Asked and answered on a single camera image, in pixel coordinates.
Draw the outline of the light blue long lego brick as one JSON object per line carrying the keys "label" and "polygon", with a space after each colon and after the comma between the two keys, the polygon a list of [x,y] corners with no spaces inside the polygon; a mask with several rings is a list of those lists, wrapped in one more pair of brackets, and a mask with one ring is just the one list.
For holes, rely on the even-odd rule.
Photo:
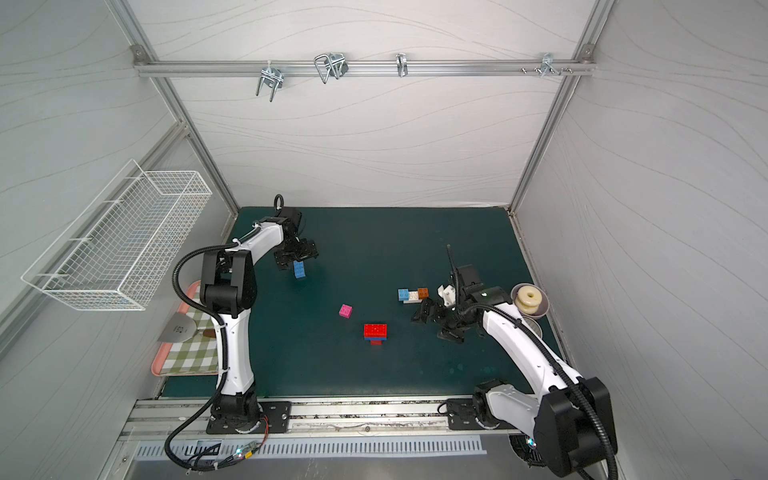
{"label": "light blue long lego brick", "polygon": [[303,261],[293,262],[293,272],[296,279],[303,279],[306,277],[305,264]]}

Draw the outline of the magenta small lego brick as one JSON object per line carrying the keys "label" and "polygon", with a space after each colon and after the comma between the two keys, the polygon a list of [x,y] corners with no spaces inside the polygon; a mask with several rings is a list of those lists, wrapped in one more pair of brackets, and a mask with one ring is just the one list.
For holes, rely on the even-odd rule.
{"label": "magenta small lego brick", "polygon": [[352,314],[353,308],[349,305],[343,304],[339,310],[339,315],[344,318],[349,318]]}

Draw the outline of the red long lego brick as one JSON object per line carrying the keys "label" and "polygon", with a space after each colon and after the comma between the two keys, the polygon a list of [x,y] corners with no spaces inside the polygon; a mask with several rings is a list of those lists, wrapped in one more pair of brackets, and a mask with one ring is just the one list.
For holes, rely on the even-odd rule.
{"label": "red long lego brick", "polygon": [[388,336],[388,326],[386,324],[365,324],[363,326],[364,337],[386,337]]}

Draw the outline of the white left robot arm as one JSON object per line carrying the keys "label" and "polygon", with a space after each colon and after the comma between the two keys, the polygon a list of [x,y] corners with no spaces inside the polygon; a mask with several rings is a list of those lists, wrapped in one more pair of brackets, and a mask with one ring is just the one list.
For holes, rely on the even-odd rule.
{"label": "white left robot arm", "polygon": [[255,222],[246,235],[203,254],[199,299],[215,324],[218,353],[211,415],[241,432],[255,429],[262,416],[248,338],[257,297],[255,264],[269,252],[282,270],[317,257],[315,242],[300,236],[302,219],[299,209],[278,207],[273,216]]}

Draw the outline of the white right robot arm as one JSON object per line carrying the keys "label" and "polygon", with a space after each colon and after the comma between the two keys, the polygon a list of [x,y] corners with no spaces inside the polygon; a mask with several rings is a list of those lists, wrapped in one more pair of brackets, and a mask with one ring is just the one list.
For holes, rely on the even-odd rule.
{"label": "white right robot arm", "polygon": [[408,293],[404,302],[418,308],[412,317],[438,326],[441,339],[461,344],[471,328],[490,336],[511,358],[531,390],[490,380],[475,387],[470,399],[452,398],[438,411],[452,430],[514,429],[513,452],[530,467],[546,468],[559,478],[589,478],[588,468],[602,464],[609,479],[619,476],[618,441],[608,387],[586,378],[543,340],[537,321],[548,299],[533,284],[511,291],[487,287],[477,270],[453,266],[436,297]]}

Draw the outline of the white long lego brick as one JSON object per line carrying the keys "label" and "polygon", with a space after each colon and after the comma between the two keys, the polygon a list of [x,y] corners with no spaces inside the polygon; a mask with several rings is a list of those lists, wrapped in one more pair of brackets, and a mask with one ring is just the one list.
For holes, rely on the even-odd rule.
{"label": "white long lego brick", "polygon": [[416,304],[420,303],[423,298],[419,295],[418,291],[408,291],[404,297],[404,304]]}

